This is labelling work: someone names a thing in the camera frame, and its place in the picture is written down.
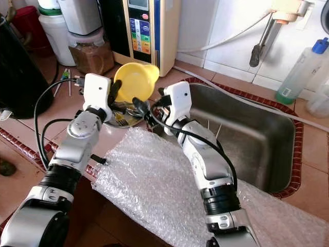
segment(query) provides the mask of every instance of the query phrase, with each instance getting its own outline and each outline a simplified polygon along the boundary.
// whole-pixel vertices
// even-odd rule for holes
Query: blue bottle cap
[[[325,37],[323,40],[317,40],[317,42],[312,48],[312,51],[317,54],[323,54],[325,50],[328,48],[328,46],[329,46],[328,38]]]

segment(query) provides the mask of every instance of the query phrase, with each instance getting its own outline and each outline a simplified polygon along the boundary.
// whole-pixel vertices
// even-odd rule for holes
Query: white wall tile
[[[260,75],[256,75],[255,79],[253,80],[252,83],[259,85],[259,86],[266,87],[268,89],[272,89],[274,91],[278,90],[282,84],[281,81],[273,80],[271,78],[267,78],[267,77],[260,76]]]
[[[182,0],[179,22],[178,50],[202,47],[209,44],[218,0]],[[205,58],[206,51],[191,55]]]
[[[193,55],[185,54],[181,52],[178,52],[176,54],[176,59],[199,67],[203,67],[205,63],[205,59],[203,58],[195,57]]]
[[[312,47],[317,39],[328,36],[320,23],[323,5],[324,2],[315,1],[312,14],[304,30],[296,29],[298,20],[281,28],[258,71],[259,75],[284,81],[302,51],[306,47]]]
[[[302,99],[306,99],[306,100],[310,100],[311,97],[315,94],[315,92],[312,92],[310,90],[304,89],[298,98],[302,98]]]
[[[270,4],[271,0],[220,1],[210,44],[245,29],[254,23]],[[258,44],[266,23],[267,18],[232,41],[208,50],[206,59],[248,71],[251,51]],[[257,70],[258,68],[253,68],[252,72],[255,73]]]
[[[253,73],[246,72],[237,68],[225,66],[223,64],[211,62],[208,60],[205,61],[204,68],[215,71],[222,75],[237,78],[247,82],[252,82],[255,77],[255,74]]]

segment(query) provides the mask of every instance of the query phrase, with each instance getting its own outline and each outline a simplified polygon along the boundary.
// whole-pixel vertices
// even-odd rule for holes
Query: bubble wrap
[[[174,247],[200,247],[212,235],[188,159],[142,128],[130,128],[98,165],[93,189]],[[329,224],[238,181],[238,197],[262,246],[329,246]]]

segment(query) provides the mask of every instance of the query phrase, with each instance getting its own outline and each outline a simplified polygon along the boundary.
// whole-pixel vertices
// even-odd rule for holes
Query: display screen
[[[128,0],[130,8],[149,10],[149,0]]]

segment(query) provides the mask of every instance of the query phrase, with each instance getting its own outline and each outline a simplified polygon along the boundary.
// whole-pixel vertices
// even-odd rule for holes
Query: red container
[[[53,54],[50,43],[43,30],[34,6],[26,6],[18,9],[12,20],[14,26],[23,36],[28,32],[32,34],[32,41],[28,46],[40,57],[48,57]]]

